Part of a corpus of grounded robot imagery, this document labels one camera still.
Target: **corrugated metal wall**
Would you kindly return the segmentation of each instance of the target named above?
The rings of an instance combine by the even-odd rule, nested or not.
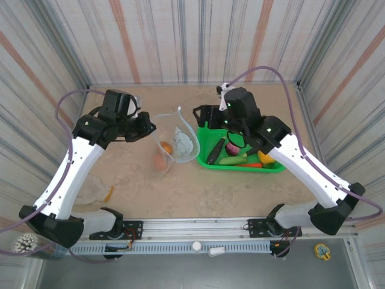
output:
[[[261,64],[294,80],[337,2],[43,1],[92,84],[221,82]]]
[[[385,207],[385,1],[352,1],[303,87],[331,168]],[[359,202],[355,215],[374,209]],[[358,225],[379,288],[385,286],[385,215]]]
[[[31,2],[0,5],[0,227],[18,218],[22,205],[33,204],[51,181],[66,151],[62,129],[54,119],[61,95],[81,86],[32,12]],[[82,104],[77,95],[63,104],[60,116],[73,127]],[[19,232],[0,235],[10,248]],[[0,265],[13,262],[0,255]],[[21,260],[14,261],[15,268]],[[10,280],[10,275],[1,275]]]

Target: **small yellow object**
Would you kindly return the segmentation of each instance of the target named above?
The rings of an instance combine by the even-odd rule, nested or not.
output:
[[[114,190],[114,186],[112,185],[111,188],[109,189],[107,196],[104,198],[103,202],[107,203],[109,201],[113,190]]]
[[[317,244],[314,247],[314,251],[315,251],[315,255],[324,261],[328,261],[331,258],[330,249],[322,243]]]
[[[258,158],[259,158],[259,161],[262,163],[262,164],[271,164],[271,163],[275,163],[275,159],[273,159],[271,156],[269,155],[265,155],[263,152],[261,151],[258,151]]]

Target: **yellow toy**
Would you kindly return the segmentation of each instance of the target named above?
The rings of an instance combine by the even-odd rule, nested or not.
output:
[[[315,255],[324,261],[330,260],[330,249],[324,244],[318,244],[314,247]]]

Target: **carrot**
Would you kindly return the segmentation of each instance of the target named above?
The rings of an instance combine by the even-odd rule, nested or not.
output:
[[[262,167],[261,163],[251,163],[251,164],[236,164],[236,167]]]

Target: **purple vegetable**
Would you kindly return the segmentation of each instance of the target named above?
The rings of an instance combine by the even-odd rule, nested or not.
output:
[[[226,152],[228,155],[230,155],[231,157],[235,157],[236,155],[239,154],[239,150],[240,148],[235,146],[234,144],[232,143],[228,143],[224,146]]]

